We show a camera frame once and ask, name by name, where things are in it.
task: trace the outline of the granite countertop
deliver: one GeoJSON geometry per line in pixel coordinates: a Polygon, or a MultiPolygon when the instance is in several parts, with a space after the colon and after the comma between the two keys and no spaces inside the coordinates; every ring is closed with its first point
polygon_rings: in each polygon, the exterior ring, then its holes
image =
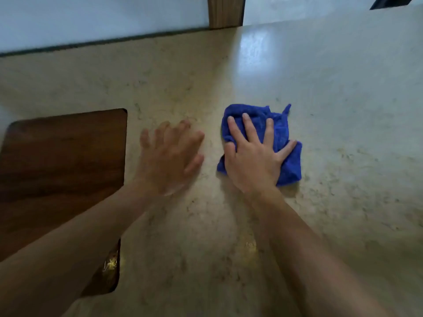
{"type": "Polygon", "coordinates": [[[65,316],[296,316],[240,195],[216,174],[231,103],[292,103],[303,180],[288,203],[400,316],[423,311],[423,6],[0,58],[0,126],[125,108],[126,180],[142,127],[188,117],[197,181],[122,236],[108,295],[65,316]]]}

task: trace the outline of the hand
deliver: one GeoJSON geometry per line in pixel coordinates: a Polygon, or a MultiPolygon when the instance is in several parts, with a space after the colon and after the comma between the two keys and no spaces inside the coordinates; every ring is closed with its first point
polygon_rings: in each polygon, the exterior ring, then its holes
{"type": "Polygon", "coordinates": [[[141,156],[134,183],[149,197],[164,196],[182,188],[201,168],[204,155],[198,153],[204,139],[201,131],[192,132],[191,123],[182,120],[176,127],[163,122],[151,142],[148,130],[141,133],[141,156]]]}
{"type": "Polygon", "coordinates": [[[282,162],[289,156],[297,142],[289,141],[281,151],[275,153],[273,119],[266,120],[262,144],[248,114],[244,113],[242,119],[248,141],[242,135],[234,118],[228,118],[229,131],[238,147],[235,152],[233,142],[225,143],[225,168],[228,176],[243,193],[254,193],[274,187],[279,178],[282,162]]]}

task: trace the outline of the blue microfiber cloth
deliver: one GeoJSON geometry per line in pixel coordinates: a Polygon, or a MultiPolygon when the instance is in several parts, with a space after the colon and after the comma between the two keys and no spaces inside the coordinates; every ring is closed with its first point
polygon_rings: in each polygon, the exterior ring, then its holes
{"type": "MultiPolygon", "coordinates": [[[[250,116],[253,125],[255,126],[260,142],[263,143],[264,132],[266,130],[266,119],[272,118],[275,129],[275,139],[273,142],[273,150],[275,152],[281,150],[288,143],[289,130],[288,130],[288,113],[291,105],[289,104],[283,110],[282,113],[273,113],[270,111],[269,106],[266,107],[256,107],[248,106],[246,104],[231,104],[225,109],[222,119],[222,137],[225,142],[232,141],[235,146],[235,139],[231,136],[228,127],[228,117],[232,116],[235,119],[236,124],[241,130],[242,134],[246,138],[244,123],[242,122],[242,114],[244,112],[248,113],[250,116]]],[[[286,158],[282,166],[280,167],[280,175],[277,186],[284,186],[290,183],[297,182],[301,180],[301,149],[302,144],[297,143],[292,153],[286,158]]],[[[225,169],[225,155],[220,158],[219,163],[217,164],[217,171],[223,172],[226,174],[225,169]]]]}

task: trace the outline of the wooden cutting board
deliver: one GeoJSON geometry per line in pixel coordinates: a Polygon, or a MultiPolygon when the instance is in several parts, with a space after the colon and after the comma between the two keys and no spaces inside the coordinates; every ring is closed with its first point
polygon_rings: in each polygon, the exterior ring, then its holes
{"type": "MultiPolygon", "coordinates": [[[[0,152],[0,261],[124,183],[124,109],[12,123],[0,152]]],[[[82,295],[114,290],[119,242],[82,295]]]]}

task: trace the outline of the forearm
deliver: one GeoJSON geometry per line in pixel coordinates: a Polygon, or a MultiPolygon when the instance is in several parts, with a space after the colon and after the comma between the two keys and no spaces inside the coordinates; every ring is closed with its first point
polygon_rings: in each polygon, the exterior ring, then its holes
{"type": "Polygon", "coordinates": [[[304,315],[387,316],[350,268],[331,254],[277,189],[250,200],[304,315]]]}
{"type": "Polygon", "coordinates": [[[122,188],[1,262],[2,315],[60,316],[137,218],[133,208],[147,207],[131,193],[122,188]]]}

